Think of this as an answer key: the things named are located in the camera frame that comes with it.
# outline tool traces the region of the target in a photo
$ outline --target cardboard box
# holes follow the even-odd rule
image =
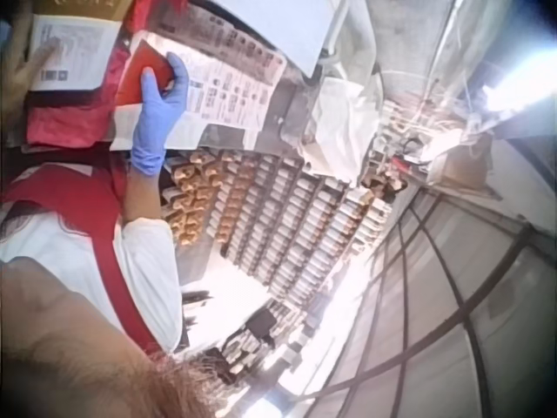
[[[472,146],[459,145],[433,160],[426,182],[453,189],[481,190],[486,186],[490,158],[490,138]]]
[[[35,14],[43,16],[92,17],[124,21],[133,0],[38,0],[33,4]]]

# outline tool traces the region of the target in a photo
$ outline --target white shirt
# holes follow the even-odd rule
[[[91,167],[64,165],[91,175]],[[29,177],[38,167],[26,171]],[[0,210],[0,222],[11,204]],[[182,296],[171,229],[163,220],[137,219],[115,225],[114,251],[145,325],[165,352],[176,348],[182,334]],[[73,292],[82,294],[115,327],[124,331],[98,270],[91,239],[56,213],[11,219],[0,236],[0,260],[29,257],[44,266]]]

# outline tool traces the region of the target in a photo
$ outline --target white paper sheet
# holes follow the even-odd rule
[[[311,167],[308,172],[357,185],[362,163],[373,135],[379,129],[377,78],[365,89],[338,78],[325,78],[299,154]]]
[[[253,28],[311,77],[335,13],[333,0],[212,0]]]
[[[142,40],[163,55],[175,52],[184,61],[190,76],[187,109],[169,135],[167,149],[196,149],[208,124],[255,132],[263,129],[271,95],[286,67],[285,59],[268,78],[270,84],[267,84],[215,57],[146,30],[133,37],[132,54]],[[131,149],[132,134],[141,108],[141,104],[132,104],[115,110],[116,137],[111,150]]]
[[[85,17],[35,15],[31,54],[52,37],[61,47],[37,75],[32,91],[91,91],[100,87],[122,24]]]

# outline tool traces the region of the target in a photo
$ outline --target light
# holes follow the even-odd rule
[[[484,86],[489,111],[521,111],[557,92],[557,51],[528,59],[495,89]]]
[[[245,394],[247,394],[247,392],[250,390],[249,386],[246,386],[245,388],[243,388],[240,392],[238,392],[237,394],[231,394],[228,397],[226,406],[220,410],[218,410],[215,413],[215,417],[216,418],[224,418],[225,416],[227,416],[230,411],[232,411],[232,407],[234,405],[236,405],[236,402],[238,402],[240,399],[242,399],[244,397]]]
[[[244,414],[243,418],[282,418],[280,409],[266,399],[255,402]]]
[[[283,354],[286,352],[286,349],[288,348],[288,346],[286,344],[283,344],[282,346],[280,346],[279,348],[277,348],[275,351],[273,351],[270,355],[268,355],[265,358],[265,361],[263,363],[263,369],[264,370],[269,370],[271,367],[274,366],[274,364],[279,361],[279,359],[283,356]]]
[[[438,155],[459,145],[462,134],[463,131],[461,129],[452,129],[451,131],[435,135],[432,137],[432,141],[424,147],[420,156],[421,161],[433,161]]]

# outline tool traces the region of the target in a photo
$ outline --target red booklet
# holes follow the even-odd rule
[[[122,78],[116,95],[116,106],[136,105],[143,102],[141,94],[141,74],[145,67],[151,67],[157,78],[160,91],[174,79],[174,72],[165,57],[147,42],[141,41],[133,53],[130,64]]]

